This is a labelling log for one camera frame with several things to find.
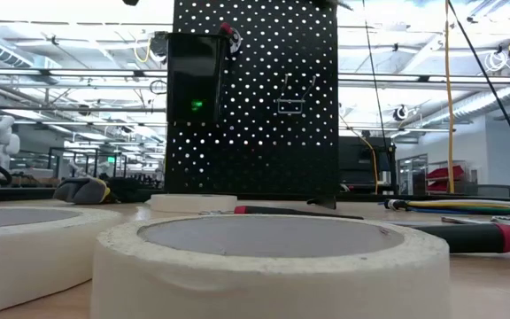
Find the workbench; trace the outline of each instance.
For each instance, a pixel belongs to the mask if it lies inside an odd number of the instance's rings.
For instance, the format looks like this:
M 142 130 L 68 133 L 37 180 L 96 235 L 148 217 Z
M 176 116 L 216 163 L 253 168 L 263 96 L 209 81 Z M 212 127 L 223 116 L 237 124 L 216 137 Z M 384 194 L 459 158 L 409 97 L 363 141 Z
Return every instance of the workbench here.
M 240 201 L 239 205 L 278 206 L 319 213 L 334 211 L 303 202 Z M 70 206 L 56 200 L 0 202 L 0 206 Z M 147 204 L 86 206 L 122 213 L 128 222 L 169 217 L 152 212 Z M 437 214 L 391 212 L 376 203 L 338 203 L 336 214 L 364 216 L 371 220 L 439 222 Z M 479 216 L 473 218 L 488 219 Z M 451 257 L 452 318 L 510 318 L 510 253 L 456 254 Z M 0 319 L 86 319 L 89 318 L 91 282 L 0 311 Z M 383 300 L 371 300 L 383 306 Z

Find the green light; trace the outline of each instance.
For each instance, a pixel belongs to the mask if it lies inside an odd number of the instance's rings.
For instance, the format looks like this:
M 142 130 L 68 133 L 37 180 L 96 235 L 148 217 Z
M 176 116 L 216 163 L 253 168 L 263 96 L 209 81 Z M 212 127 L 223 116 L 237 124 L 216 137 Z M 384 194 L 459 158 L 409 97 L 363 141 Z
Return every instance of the green light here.
M 200 100 L 192 100 L 192 111 L 196 112 L 204 106 L 204 103 Z

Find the ceiling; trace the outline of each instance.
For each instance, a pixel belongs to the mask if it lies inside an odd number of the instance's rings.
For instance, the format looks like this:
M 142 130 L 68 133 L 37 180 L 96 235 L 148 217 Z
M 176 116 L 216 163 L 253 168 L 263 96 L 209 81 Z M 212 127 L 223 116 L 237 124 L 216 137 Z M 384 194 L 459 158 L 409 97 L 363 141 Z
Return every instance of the ceiling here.
M 494 1 L 501 4 L 496 11 L 486 15 L 476 14 L 477 23 L 467 23 L 465 18 L 474 13 L 474 9 L 481 2 L 453 1 L 480 59 L 484 61 L 499 45 L 505 48 L 510 42 L 510 1 Z M 366 17 L 370 26 L 372 60 L 377 74 L 444 74 L 442 1 L 369 0 L 366 1 L 365 11 L 361 1 L 346 3 L 353 11 L 342 8 L 338 10 L 340 74 L 371 74 L 373 71 L 369 61 L 367 32 L 364 28 Z M 42 58 L 43 61 L 46 58 L 47 65 L 65 69 L 164 69 L 166 66 L 156 57 L 149 58 L 145 63 L 140 62 L 139 58 L 146 56 L 147 41 L 152 33 L 172 31 L 173 5 L 174 2 L 168 0 L 141 0 L 136 7 L 126 6 L 121 0 L 0 0 L 0 43 L 17 54 Z M 453 26 L 450 36 L 452 74 L 481 75 L 466 40 L 459 28 L 455 24 Z M 0 67 L 9 65 L 0 62 Z M 507 66 L 490 73 L 510 76 L 510 61 Z M 58 78 L 57 84 L 51 86 L 27 77 L 0 76 L 0 84 L 36 100 L 48 99 L 56 107 L 85 104 L 95 108 L 147 110 L 132 113 L 99 112 L 90 116 L 77 112 L 42 113 L 42 116 L 48 118 L 62 121 L 166 123 L 166 98 L 164 95 L 154 95 L 148 90 L 151 81 L 152 79 L 127 77 L 62 77 Z M 378 91 L 382 109 L 380 116 L 374 88 L 346 84 L 340 82 L 340 113 L 344 117 L 343 121 L 340 121 L 341 126 L 349 123 L 355 126 L 378 127 L 382 116 L 384 125 L 396 127 L 401 123 L 392 119 L 392 113 L 395 108 L 405 105 L 410 111 L 409 116 L 414 117 L 409 118 L 406 125 L 417 127 L 422 117 L 443 112 L 447 107 L 444 85 L 419 85 L 407 89 L 385 85 Z M 91 85 L 91 88 L 81 89 L 81 86 L 85 85 Z M 485 88 L 454 87 L 452 98 L 459 101 L 481 89 Z M 22 103 L 32 105 L 35 102 L 28 100 Z M 67 136 L 83 128 L 67 125 L 60 127 L 66 131 L 54 129 L 56 134 Z M 90 131 L 113 141 L 160 144 L 166 134 L 166 129 L 162 126 L 131 129 L 130 133 L 114 132 L 114 129 L 108 132 L 106 128 L 96 127 Z M 86 133 L 89 132 L 87 128 L 83 129 Z

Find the black pegboard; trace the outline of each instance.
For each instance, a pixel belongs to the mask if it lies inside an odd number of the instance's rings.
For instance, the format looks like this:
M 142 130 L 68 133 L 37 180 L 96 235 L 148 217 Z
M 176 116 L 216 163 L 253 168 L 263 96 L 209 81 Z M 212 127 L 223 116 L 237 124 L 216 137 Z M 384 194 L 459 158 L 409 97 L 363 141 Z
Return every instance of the black pegboard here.
M 222 22 L 243 44 L 226 66 L 220 123 L 169 123 L 166 190 L 334 194 L 336 9 L 320 11 L 309 0 L 174 3 L 174 32 L 216 33 Z M 316 77 L 301 114 L 278 112 L 285 74 L 287 99 L 300 99 Z

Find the white tape roll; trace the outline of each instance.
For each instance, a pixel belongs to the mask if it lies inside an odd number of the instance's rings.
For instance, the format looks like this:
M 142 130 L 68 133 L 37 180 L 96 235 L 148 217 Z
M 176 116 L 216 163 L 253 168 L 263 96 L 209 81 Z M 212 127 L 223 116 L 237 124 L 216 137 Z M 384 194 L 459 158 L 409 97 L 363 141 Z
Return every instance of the white tape roll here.
M 448 319 L 449 250 L 334 218 L 194 216 L 100 234 L 92 319 Z
M 0 309 L 89 280 L 97 234 L 121 222 L 98 209 L 0 207 Z
M 229 195 L 160 194 L 151 196 L 151 210 L 162 213 L 230 214 L 236 209 L 237 197 Z

